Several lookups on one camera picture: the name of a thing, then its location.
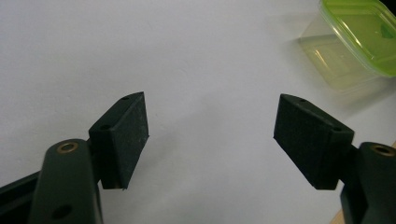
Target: white surface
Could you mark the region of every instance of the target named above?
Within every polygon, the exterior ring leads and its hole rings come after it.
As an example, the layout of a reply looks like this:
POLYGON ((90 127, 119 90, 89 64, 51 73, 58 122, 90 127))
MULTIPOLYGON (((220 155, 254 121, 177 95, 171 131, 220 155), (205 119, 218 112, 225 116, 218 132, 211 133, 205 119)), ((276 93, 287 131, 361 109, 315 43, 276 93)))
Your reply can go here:
POLYGON ((125 190, 101 190, 105 223, 328 223, 337 191, 314 190, 273 137, 281 92, 356 131, 395 140, 396 94, 335 100, 296 38, 314 0, 2 1, 0 185, 146 94, 150 139, 125 190))

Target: screw hole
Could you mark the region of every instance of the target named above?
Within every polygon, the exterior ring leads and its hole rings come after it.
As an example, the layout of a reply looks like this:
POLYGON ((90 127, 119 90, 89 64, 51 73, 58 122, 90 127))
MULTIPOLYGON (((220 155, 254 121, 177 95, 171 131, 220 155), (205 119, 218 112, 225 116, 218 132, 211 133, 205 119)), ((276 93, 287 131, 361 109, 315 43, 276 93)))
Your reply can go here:
POLYGON ((373 147, 373 151, 378 154, 381 154, 383 156, 387 156, 387 157, 395 156, 394 150, 392 150, 390 148, 386 148, 386 147, 376 146, 376 147, 373 147))
POLYGON ((105 125, 102 125, 102 126, 100 127, 100 130, 109 130, 110 128, 111 128, 110 125, 105 124, 105 125))
POLYGON ((68 142, 58 146, 57 151, 61 154, 69 153, 78 148, 78 143, 68 142))
POLYGON ((52 212, 52 219, 62 219, 72 212, 72 206, 69 204, 62 205, 52 212))

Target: rubber jaw pad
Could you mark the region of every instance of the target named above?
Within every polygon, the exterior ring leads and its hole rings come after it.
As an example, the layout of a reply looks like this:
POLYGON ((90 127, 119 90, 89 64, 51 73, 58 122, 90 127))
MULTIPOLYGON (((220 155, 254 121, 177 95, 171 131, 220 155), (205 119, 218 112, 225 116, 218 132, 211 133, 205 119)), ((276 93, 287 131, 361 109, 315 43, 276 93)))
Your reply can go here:
POLYGON ((316 189, 335 189, 354 132, 305 99, 281 94, 274 138, 316 189))
POLYGON ((143 92, 119 99, 89 130, 104 189, 127 189, 149 138, 143 92))

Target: translucent plastic box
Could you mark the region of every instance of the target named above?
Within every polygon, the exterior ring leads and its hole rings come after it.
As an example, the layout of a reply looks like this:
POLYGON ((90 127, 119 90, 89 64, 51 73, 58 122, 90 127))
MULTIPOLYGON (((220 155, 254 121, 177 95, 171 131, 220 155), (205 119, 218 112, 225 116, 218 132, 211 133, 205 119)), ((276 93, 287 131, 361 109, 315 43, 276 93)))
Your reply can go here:
POLYGON ((321 0, 300 44, 334 89, 396 77, 396 19, 378 0, 321 0))

